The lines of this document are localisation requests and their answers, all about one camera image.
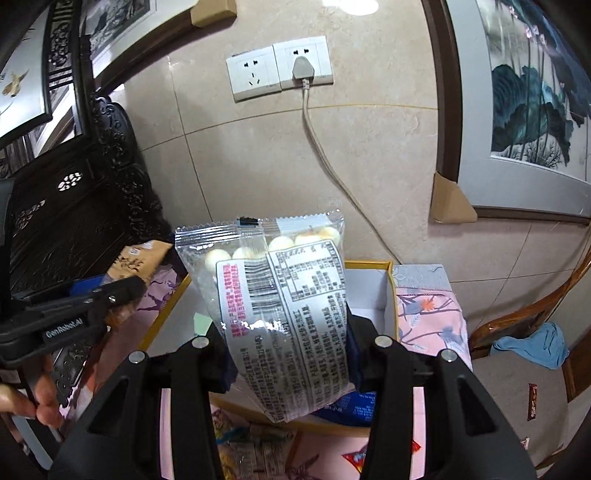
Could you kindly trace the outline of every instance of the lotus painting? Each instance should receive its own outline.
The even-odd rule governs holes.
[[[531,0],[478,8],[491,58],[492,156],[591,182],[591,80],[572,49]]]

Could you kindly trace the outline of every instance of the snack bag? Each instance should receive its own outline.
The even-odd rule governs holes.
[[[294,431],[251,424],[234,432],[225,442],[216,438],[225,480],[287,480],[285,462]]]
[[[171,247],[171,244],[159,240],[150,240],[141,245],[125,247],[107,270],[102,284],[137,275],[146,285],[149,285],[154,272]],[[106,324],[112,328],[120,327],[124,321],[131,317],[140,301],[141,299],[138,299],[127,305],[111,309],[105,320]]]
[[[240,219],[176,232],[176,248],[272,421],[351,390],[340,212]]]

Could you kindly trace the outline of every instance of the framed painting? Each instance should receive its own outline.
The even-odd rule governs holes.
[[[591,80],[532,0],[424,0],[437,169],[479,216],[589,223]]]
[[[150,0],[84,0],[82,34],[90,35],[90,58],[96,59],[151,10],[155,4],[150,8]]]
[[[51,120],[48,89],[48,7],[0,73],[0,147]]]

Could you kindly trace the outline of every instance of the power cord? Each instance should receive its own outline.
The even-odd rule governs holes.
[[[318,140],[318,137],[316,136],[316,132],[314,131],[314,127],[312,127],[312,122],[310,120],[310,113],[308,112],[308,99],[310,97],[310,80],[314,78],[314,67],[308,61],[308,59],[306,57],[300,56],[295,59],[294,68],[293,68],[293,76],[295,79],[301,80],[301,82],[302,82],[302,90],[303,90],[302,113],[304,115],[304,124],[308,130],[308,133],[310,134],[310,138],[312,140],[312,143],[314,144],[316,152],[318,153],[318,156],[320,157],[320,160],[322,161],[324,168],[328,172],[329,176],[333,179],[333,181],[337,184],[337,186],[342,190],[342,192],[351,201],[351,203],[354,205],[355,209],[359,212],[361,217],[363,217],[363,219],[369,224],[369,226],[371,227],[373,232],[376,234],[376,236],[378,237],[379,241],[384,246],[386,251],[392,256],[392,258],[394,260],[396,260],[396,262],[398,262],[399,264],[402,264],[400,257],[392,250],[392,248],[390,248],[390,246],[387,244],[386,240],[384,240],[384,237],[382,236],[382,234],[379,232],[378,228],[374,225],[374,223],[365,214],[361,204],[359,203],[359,200],[357,198],[355,198],[355,195],[353,195],[353,193],[347,188],[347,185],[345,185],[343,180],[340,179],[337,172],[335,172],[334,168],[330,164],[328,157],[326,156],[326,153],[324,153],[324,149],[322,149],[322,145],[320,144],[320,140]]]

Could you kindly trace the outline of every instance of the painting of bird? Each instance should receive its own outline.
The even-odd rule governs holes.
[[[27,73],[29,73],[28,70],[22,75],[18,76],[14,72],[12,72],[12,81],[4,87],[4,89],[2,90],[2,94],[10,95],[11,97],[16,97],[16,95],[18,95],[18,92],[21,91],[21,82],[24,79],[24,77],[27,76]]]

